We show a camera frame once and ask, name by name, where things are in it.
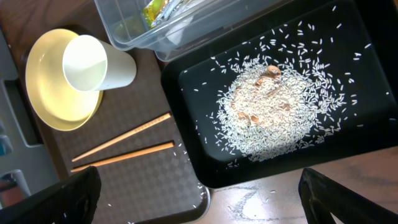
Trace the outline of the dark brown serving tray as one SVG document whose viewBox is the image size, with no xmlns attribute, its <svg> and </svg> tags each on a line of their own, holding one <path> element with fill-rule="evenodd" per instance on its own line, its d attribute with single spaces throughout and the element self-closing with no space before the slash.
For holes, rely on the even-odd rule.
<svg viewBox="0 0 398 224">
<path fill-rule="evenodd" d="M 151 50 L 130 51 L 137 77 L 127 87 L 108 90 L 95 115 L 74 131 L 57 131 L 39 121 L 52 160 L 70 175 L 74 167 L 147 147 L 174 147 L 101 166 L 101 196 L 95 223 L 186 223 L 205 216 L 210 193 L 197 179 L 174 119 L 129 137 L 80 161 L 75 157 L 122 133 L 168 113 L 160 67 Z"/>
</svg>

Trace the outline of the pile of rice waste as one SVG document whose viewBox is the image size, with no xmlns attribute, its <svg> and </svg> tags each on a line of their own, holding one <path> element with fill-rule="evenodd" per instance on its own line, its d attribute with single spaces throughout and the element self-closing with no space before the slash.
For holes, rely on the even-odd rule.
<svg viewBox="0 0 398 224">
<path fill-rule="evenodd" d="M 348 129 L 372 57 L 355 4 L 335 1 L 186 70 L 180 89 L 205 151 L 233 169 L 324 146 Z"/>
</svg>

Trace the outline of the green orange snack wrapper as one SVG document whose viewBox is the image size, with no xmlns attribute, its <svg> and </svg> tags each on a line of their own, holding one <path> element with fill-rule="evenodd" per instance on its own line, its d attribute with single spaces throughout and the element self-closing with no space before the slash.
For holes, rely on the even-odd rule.
<svg viewBox="0 0 398 224">
<path fill-rule="evenodd" d="M 185 10 L 191 0 L 152 0 L 142 11 L 147 25 L 153 29 Z"/>
</svg>

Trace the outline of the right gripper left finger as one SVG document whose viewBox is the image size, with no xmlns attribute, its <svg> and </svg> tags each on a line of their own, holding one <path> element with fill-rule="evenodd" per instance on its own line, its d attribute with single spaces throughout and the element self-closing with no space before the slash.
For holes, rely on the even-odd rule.
<svg viewBox="0 0 398 224">
<path fill-rule="evenodd" d="M 90 224 L 100 198 L 101 179 L 90 166 L 19 203 L 1 210 L 1 223 Z"/>
</svg>

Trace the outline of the wooden chopstick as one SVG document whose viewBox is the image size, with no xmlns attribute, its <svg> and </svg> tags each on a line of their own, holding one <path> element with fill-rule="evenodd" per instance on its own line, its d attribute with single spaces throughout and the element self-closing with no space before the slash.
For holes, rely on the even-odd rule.
<svg viewBox="0 0 398 224">
<path fill-rule="evenodd" d="M 156 124 L 159 124 L 159 123 L 161 123 L 161 122 L 163 122 L 163 121 L 165 121 L 165 120 L 167 120 L 167 119 L 169 119 L 171 117 L 172 117 L 171 113 L 163 114 L 163 115 L 161 115 L 161 116 L 159 116 L 159 117 L 157 117 L 157 118 L 155 118 L 155 119 L 153 119 L 151 121 L 148 121 L 148 122 L 146 122 L 146 123 L 134 128 L 134 129 L 130 130 L 130 131 L 127 131 L 126 133 L 123 133 L 122 135 L 119 135 L 119 136 L 117 136 L 117 137 L 115 137 L 115 138 L 113 138 L 113 139 L 111 139 L 109 141 L 106 141 L 105 143 L 100 144 L 99 146 L 96 146 L 96 147 L 90 149 L 87 152 L 84 152 L 83 154 L 73 158 L 72 162 L 76 162 L 76 161 L 78 161 L 78 160 L 80 160 L 82 158 L 88 157 L 88 156 L 90 156 L 90 155 L 92 155 L 92 154 L 94 154 L 96 152 L 99 152 L 99 151 L 101 151 L 101 150 L 103 150 L 103 149 L 105 149 L 105 148 L 107 148 L 107 147 L 109 147 L 109 146 L 111 146 L 113 144 L 116 144 L 117 142 L 120 142 L 120 141 L 122 141 L 124 139 L 127 139 L 127 138 L 129 138 L 129 137 L 131 137 L 131 136 L 133 136 L 133 135 L 135 135 L 135 134 L 137 134 L 137 133 L 139 133 L 139 132 L 141 132 L 143 130 L 146 130 L 146 129 L 152 127 L 152 126 L 155 126 Z"/>
<path fill-rule="evenodd" d="M 123 155 L 120 155 L 120 156 L 110 157 L 110 158 L 103 159 L 103 160 L 100 160 L 100 161 L 97 161 L 97 162 L 92 162 L 92 163 L 84 165 L 84 166 L 76 167 L 76 168 L 72 169 L 71 172 L 78 172 L 78 171 L 86 169 L 86 168 L 88 168 L 90 166 L 93 166 L 93 167 L 105 166 L 105 165 L 108 165 L 108 164 L 124 161 L 124 160 L 131 159 L 131 158 L 134 158 L 134 157 L 139 157 L 139 156 L 143 156 L 143 155 L 146 155 L 146 154 L 151 154 L 153 152 L 158 152 L 158 151 L 162 151 L 164 149 L 172 148 L 172 147 L 174 147 L 174 145 L 175 144 L 172 141 L 171 142 L 167 142 L 165 144 L 160 144 L 158 146 L 148 147 L 148 148 L 142 149 L 140 151 L 129 152 L 127 154 L 123 154 Z"/>
</svg>

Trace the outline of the grey dish rack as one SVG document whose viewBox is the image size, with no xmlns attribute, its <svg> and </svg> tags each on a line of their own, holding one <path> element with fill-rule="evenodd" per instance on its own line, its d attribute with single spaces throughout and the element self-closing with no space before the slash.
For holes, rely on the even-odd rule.
<svg viewBox="0 0 398 224">
<path fill-rule="evenodd" d="M 1 208 L 59 182 L 34 130 L 16 65 L 1 36 Z"/>
</svg>

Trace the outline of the black waste tray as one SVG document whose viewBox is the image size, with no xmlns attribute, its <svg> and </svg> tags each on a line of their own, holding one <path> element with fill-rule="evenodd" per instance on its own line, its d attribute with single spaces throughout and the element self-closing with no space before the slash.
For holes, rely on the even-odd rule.
<svg viewBox="0 0 398 224">
<path fill-rule="evenodd" d="M 262 162 L 229 150 L 217 99 L 252 58 L 305 59 L 332 80 L 345 104 L 319 116 L 308 145 Z M 397 145 L 397 9 L 392 1 L 293 1 L 174 60 L 161 84 L 198 180 L 221 188 Z"/>
</svg>

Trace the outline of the white paper cup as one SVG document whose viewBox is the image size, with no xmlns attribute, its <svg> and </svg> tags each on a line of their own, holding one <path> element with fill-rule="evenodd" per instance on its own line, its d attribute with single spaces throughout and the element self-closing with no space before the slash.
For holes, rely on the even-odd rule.
<svg viewBox="0 0 398 224">
<path fill-rule="evenodd" d="M 62 70 L 78 91 L 103 91 L 130 85 L 137 65 L 128 53 L 91 35 L 79 35 L 65 48 Z"/>
</svg>

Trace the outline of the yellow plate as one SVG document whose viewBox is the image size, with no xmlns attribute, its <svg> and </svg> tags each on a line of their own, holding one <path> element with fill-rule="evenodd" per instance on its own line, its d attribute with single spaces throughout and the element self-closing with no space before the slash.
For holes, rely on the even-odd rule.
<svg viewBox="0 0 398 224">
<path fill-rule="evenodd" d="M 34 111 L 45 124 L 59 131 L 83 126 L 103 97 L 102 91 L 75 90 L 64 77 L 63 53 L 77 36 L 67 29 L 46 32 L 32 46 L 25 67 L 27 94 Z"/>
</svg>

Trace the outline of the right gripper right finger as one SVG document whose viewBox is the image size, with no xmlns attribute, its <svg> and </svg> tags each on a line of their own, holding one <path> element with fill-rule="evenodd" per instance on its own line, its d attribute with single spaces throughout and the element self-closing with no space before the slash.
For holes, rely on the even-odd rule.
<svg viewBox="0 0 398 224">
<path fill-rule="evenodd" d="M 307 223 L 397 223 L 397 214 L 327 176 L 304 168 L 298 192 Z"/>
</svg>

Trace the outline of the clear plastic bin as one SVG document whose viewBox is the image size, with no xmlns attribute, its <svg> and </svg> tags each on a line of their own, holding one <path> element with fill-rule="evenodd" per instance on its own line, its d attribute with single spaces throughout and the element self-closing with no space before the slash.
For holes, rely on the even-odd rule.
<svg viewBox="0 0 398 224">
<path fill-rule="evenodd" d="M 170 62 L 281 5 L 282 0 L 95 0 L 111 44 L 118 50 L 153 50 Z"/>
</svg>

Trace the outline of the upper wooden chopstick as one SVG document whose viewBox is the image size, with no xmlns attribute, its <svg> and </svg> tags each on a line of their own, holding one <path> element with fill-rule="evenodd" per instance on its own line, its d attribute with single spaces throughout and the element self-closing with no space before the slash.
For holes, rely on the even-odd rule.
<svg viewBox="0 0 398 224">
<path fill-rule="evenodd" d="M 73 158 L 72 162 L 76 162 L 76 161 L 78 161 L 78 160 L 80 160 L 82 158 L 88 157 L 88 156 L 90 156 L 90 155 L 92 155 L 92 154 L 94 154 L 96 152 L 99 152 L 99 151 L 101 151 L 101 150 L 103 150 L 103 149 L 105 149 L 105 148 L 107 148 L 107 147 L 109 147 L 109 146 L 111 146 L 113 144 L 116 144 L 117 142 L 120 142 L 120 141 L 122 141 L 124 139 L 127 139 L 127 138 L 129 138 L 129 137 L 131 137 L 131 136 L 133 136 L 133 135 L 135 135 L 135 134 L 137 134 L 137 133 L 139 133 L 139 132 L 141 132 L 143 130 L 146 130 L 146 129 L 152 127 L 152 126 L 155 126 L 156 124 L 159 124 L 159 123 L 161 123 L 161 122 L 163 122 L 163 121 L 165 121 L 165 120 L 167 120 L 167 119 L 169 119 L 171 117 L 172 117 L 171 113 L 163 114 L 163 115 L 161 115 L 161 116 L 159 116 L 159 117 L 157 117 L 157 118 L 155 118 L 155 119 L 153 119 L 151 121 L 148 121 L 148 122 L 146 122 L 146 123 L 134 128 L 134 129 L 130 130 L 130 131 L 127 131 L 126 133 L 123 133 L 122 135 L 119 135 L 119 136 L 117 136 L 117 137 L 115 137 L 115 138 L 113 138 L 113 139 L 111 139 L 109 141 L 106 141 L 105 143 L 100 144 L 99 146 L 96 146 L 96 147 L 90 149 L 87 152 L 84 152 L 83 154 Z"/>
</svg>

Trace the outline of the lower wooden chopstick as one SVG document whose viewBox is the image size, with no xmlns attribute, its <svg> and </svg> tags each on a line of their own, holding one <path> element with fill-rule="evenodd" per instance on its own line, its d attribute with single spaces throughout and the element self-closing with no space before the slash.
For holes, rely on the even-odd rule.
<svg viewBox="0 0 398 224">
<path fill-rule="evenodd" d="M 100 160 L 100 161 L 97 161 L 97 162 L 92 162 L 92 163 L 84 165 L 84 166 L 76 167 L 76 168 L 72 169 L 71 172 L 78 172 L 78 171 L 86 169 L 86 168 L 88 168 L 90 166 L 93 166 L 93 167 L 105 166 L 105 165 L 108 165 L 108 164 L 124 161 L 124 160 L 131 159 L 131 158 L 134 158 L 134 157 L 139 157 L 139 156 L 143 156 L 143 155 L 146 155 L 146 154 L 151 154 L 153 152 L 158 152 L 158 151 L 162 151 L 164 149 L 172 148 L 172 147 L 174 147 L 174 145 L 175 144 L 172 141 L 171 142 L 167 142 L 165 144 L 160 144 L 158 146 L 148 147 L 148 148 L 142 149 L 140 151 L 129 152 L 127 154 L 123 154 L 123 155 L 120 155 L 120 156 L 110 157 L 110 158 L 103 159 L 103 160 Z"/>
</svg>

